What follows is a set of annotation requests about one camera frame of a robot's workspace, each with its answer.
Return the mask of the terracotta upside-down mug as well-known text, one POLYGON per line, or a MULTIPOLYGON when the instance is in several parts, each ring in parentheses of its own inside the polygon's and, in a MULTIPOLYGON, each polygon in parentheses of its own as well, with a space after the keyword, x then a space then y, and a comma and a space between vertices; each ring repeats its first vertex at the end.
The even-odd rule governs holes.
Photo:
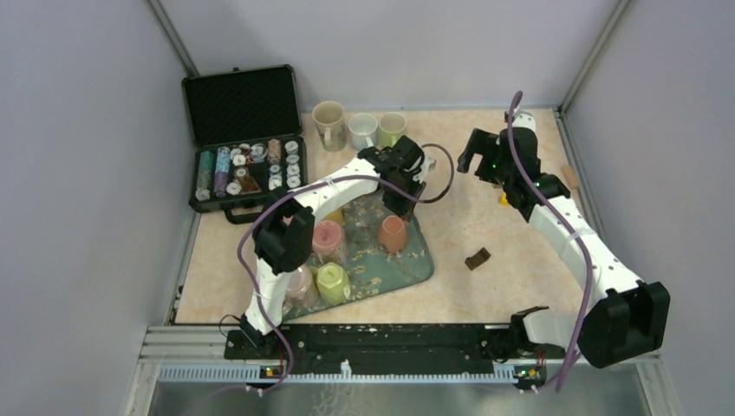
POLYGON ((395 215, 386 217, 379 229, 377 241, 386 252, 397 254, 407 245, 407 222, 395 215))

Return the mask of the light green mug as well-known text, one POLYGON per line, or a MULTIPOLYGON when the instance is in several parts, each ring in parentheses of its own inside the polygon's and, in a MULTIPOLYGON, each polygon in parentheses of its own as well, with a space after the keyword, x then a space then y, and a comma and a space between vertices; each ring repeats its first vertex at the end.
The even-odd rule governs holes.
POLYGON ((379 119, 378 136, 382 147, 394 146, 407 132, 407 119, 399 113, 383 114, 379 119))

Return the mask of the white and blue mug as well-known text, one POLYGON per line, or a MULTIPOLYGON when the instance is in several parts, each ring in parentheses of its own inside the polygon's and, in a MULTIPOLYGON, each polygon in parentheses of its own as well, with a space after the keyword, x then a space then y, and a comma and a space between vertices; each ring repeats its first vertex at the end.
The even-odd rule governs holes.
POLYGON ((354 114, 348 122, 352 147, 361 151, 368 147, 378 146, 378 126, 378 120, 372 114, 354 114))

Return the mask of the red-bottomed glass mug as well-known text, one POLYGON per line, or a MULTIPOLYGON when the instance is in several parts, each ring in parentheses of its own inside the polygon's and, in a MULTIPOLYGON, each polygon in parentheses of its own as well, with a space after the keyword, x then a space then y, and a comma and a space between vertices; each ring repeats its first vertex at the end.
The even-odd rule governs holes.
POLYGON ((313 232, 312 251, 321 264, 344 264, 348 247, 342 226, 333 220, 321 221, 313 232))

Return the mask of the cream patterned mug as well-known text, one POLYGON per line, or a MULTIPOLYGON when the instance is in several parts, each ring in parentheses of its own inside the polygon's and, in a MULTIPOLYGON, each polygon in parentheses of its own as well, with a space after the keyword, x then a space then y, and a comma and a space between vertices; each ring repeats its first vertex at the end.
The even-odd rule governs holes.
POLYGON ((336 101, 323 101, 312 110, 312 120, 323 148, 331 153, 340 152, 346 145, 347 134, 344 108, 336 101))

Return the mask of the lime green faceted mug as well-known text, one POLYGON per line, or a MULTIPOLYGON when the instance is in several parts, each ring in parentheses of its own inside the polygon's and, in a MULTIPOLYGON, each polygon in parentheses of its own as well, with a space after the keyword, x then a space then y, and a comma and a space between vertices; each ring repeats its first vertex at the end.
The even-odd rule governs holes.
POLYGON ((316 285, 323 301, 331 306, 346 303, 352 293, 347 271, 336 263, 326 263, 319 269, 316 285))

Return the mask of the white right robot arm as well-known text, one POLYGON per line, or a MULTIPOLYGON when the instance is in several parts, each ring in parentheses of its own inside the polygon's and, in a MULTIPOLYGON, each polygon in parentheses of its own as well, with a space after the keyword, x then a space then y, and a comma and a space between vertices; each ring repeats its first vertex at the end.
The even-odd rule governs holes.
POLYGON ((472 131, 458 160, 502 188, 509 204, 548 241, 582 289, 575 313, 535 307, 514 314, 511 351, 531 357, 543 344, 572 348, 593 367, 604 368, 662 346, 671 296, 659 282, 647 283, 629 269, 587 223, 570 190, 541 170, 538 140, 527 127, 490 133, 472 131))

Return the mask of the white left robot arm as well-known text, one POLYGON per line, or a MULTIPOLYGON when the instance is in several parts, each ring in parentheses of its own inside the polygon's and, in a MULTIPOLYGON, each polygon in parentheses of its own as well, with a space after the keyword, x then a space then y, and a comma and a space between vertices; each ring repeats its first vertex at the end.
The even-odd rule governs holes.
POLYGON ((328 176, 295 189, 278 188, 238 247, 254 244, 256 263, 237 255, 252 282, 250 306, 241 318, 244 345, 257 358, 273 355, 278 344, 281 307, 292 274, 312 252, 314 229, 327 214, 364 195, 382 191, 384 206, 407 219, 425 200, 426 176, 434 158, 407 136, 394 146, 371 146, 328 176))

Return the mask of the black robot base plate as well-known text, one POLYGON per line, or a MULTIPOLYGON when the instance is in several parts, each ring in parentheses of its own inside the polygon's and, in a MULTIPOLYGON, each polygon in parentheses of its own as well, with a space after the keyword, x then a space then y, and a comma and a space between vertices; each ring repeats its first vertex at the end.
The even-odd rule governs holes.
POLYGON ((560 359, 555 346, 523 344, 505 325, 284 324, 259 344, 229 332, 227 360, 274 361, 293 375, 333 374, 347 362, 357 375, 490 374, 513 360, 560 359))

